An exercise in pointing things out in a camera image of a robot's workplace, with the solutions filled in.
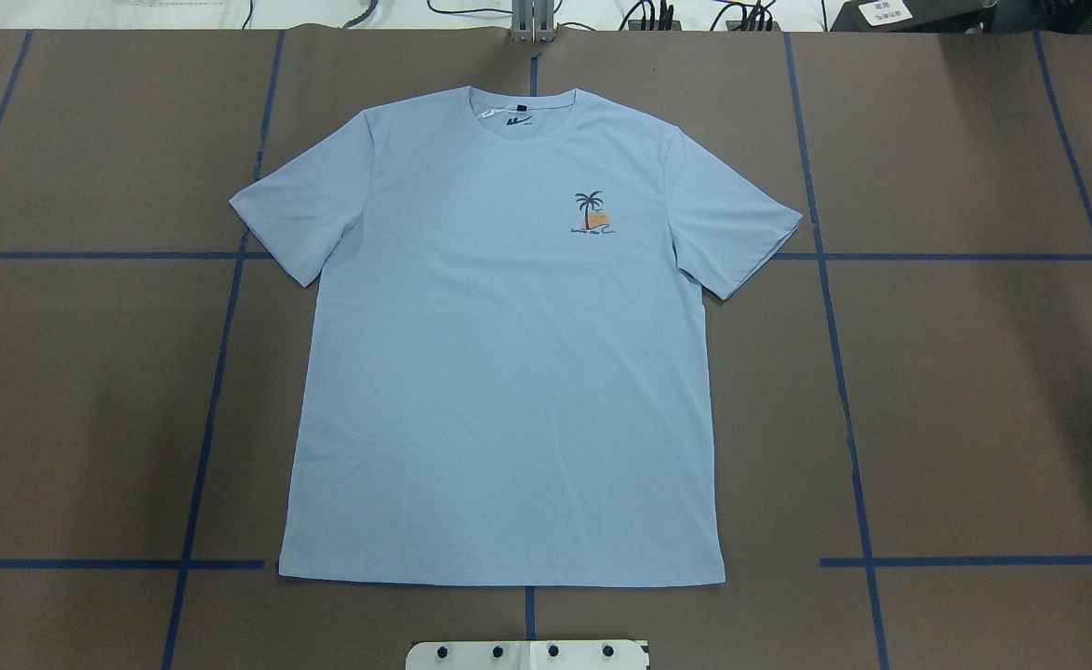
chest logo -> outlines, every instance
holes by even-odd
[[[583,228],[572,228],[571,232],[589,232],[601,235],[616,232],[612,229],[613,222],[603,212],[605,202],[598,199],[603,191],[592,191],[592,193],[577,193],[574,202],[580,204],[580,213],[583,215]]]

light blue t-shirt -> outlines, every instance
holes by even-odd
[[[321,275],[282,575],[725,579],[702,288],[797,212],[642,111],[473,87],[360,111],[232,205]]]

